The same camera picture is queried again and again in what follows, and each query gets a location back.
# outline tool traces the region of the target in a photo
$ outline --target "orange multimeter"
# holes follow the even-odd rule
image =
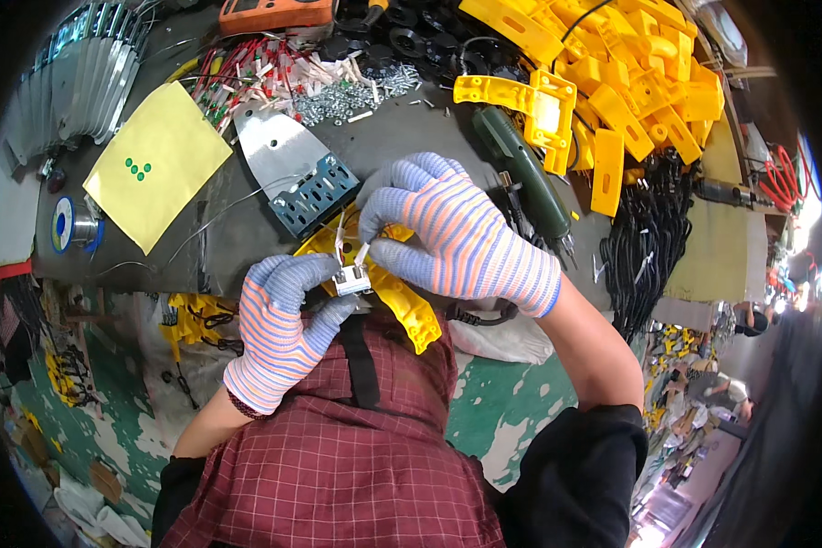
[[[219,12],[223,36],[332,21],[332,0],[225,0]]]

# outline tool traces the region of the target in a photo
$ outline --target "stack of metal plates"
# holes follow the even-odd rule
[[[17,164],[116,132],[158,0],[91,2],[48,38],[11,95],[2,137]]]

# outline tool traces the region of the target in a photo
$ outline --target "gray work surface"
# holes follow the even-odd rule
[[[216,18],[210,11],[207,9],[169,17],[153,29],[147,54],[153,55],[159,49],[182,39],[201,36],[206,31],[207,22]],[[157,53],[152,60],[145,60],[122,118],[127,119],[145,96],[164,82],[178,64],[191,58],[198,47],[196,42],[192,42],[169,52]],[[428,99],[436,108],[430,109],[423,103],[408,105],[408,102],[418,98]],[[444,115],[445,107],[450,108],[450,117]],[[383,102],[374,116],[342,126],[335,126],[327,120],[311,131],[360,181],[395,159],[410,153],[433,151],[458,160],[466,168],[472,181],[486,189],[495,184],[495,177],[493,169],[485,164],[487,152],[472,131],[472,108],[471,104],[453,104],[448,90],[441,90],[437,85],[426,82],[417,92]],[[72,283],[96,284],[114,290],[209,292],[239,297],[243,277],[252,264],[271,255],[291,254],[300,244],[279,223],[262,193],[242,201],[208,226],[202,233],[202,236],[206,234],[206,253],[202,262],[199,260],[200,236],[197,236],[164,267],[179,245],[201,225],[226,205],[259,188],[246,166],[240,145],[235,144],[232,149],[234,153],[204,184],[195,198],[186,204],[148,256],[144,256],[140,248],[109,219],[103,243],[94,257],[76,247],[62,255],[55,253],[50,240],[55,203],[62,195],[69,195],[77,204],[82,204],[85,194],[82,183],[103,148],[94,146],[89,139],[76,151],[63,154],[57,165],[67,173],[65,189],[49,195],[44,186],[40,195],[34,253],[35,274]],[[593,284],[591,255],[597,254],[599,266],[600,240],[608,235],[609,219],[590,212],[591,194],[584,177],[573,176],[572,188],[557,178],[553,181],[567,209],[581,215],[581,219],[572,224],[580,269],[576,271],[568,257],[563,257],[564,268],[568,269],[564,271],[598,310],[608,310],[609,297],[603,280],[598,285]],[[105,272],[124,261],[137,261],[149,268],[127,264]]]

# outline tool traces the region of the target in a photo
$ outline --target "striped work glove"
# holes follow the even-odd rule
[[[325,253],[268,257],[250,268],[243,281],[240,331],[243,356],[225,368],[225,387],[238,400],[271,415],[286,391],[320,362],[358,297],[334,298],[307,329],[299,308],[305,291],[331,278],[338,261]]]
[[[534,317],[558,300],[558,258],[515,234],[454,159],[401,159],[365,182],[357,205],[360,239],[371,242],[374,262],[399,278],[459,299],[502,297]],[[426,249],[377,237],[390,223],[416,232]]]

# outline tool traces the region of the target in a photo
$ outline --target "green electric screwdriver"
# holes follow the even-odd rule
[[[575,242],[570,232],[570,216],[551,184],[542,163],[515,129],[502,109],[488,106],[476,110],[471,123],[494,159],[504,165],[512,181],[523,184],[521,200],[536,232],[546,240],[555,239],[569,255],[576,270]]]

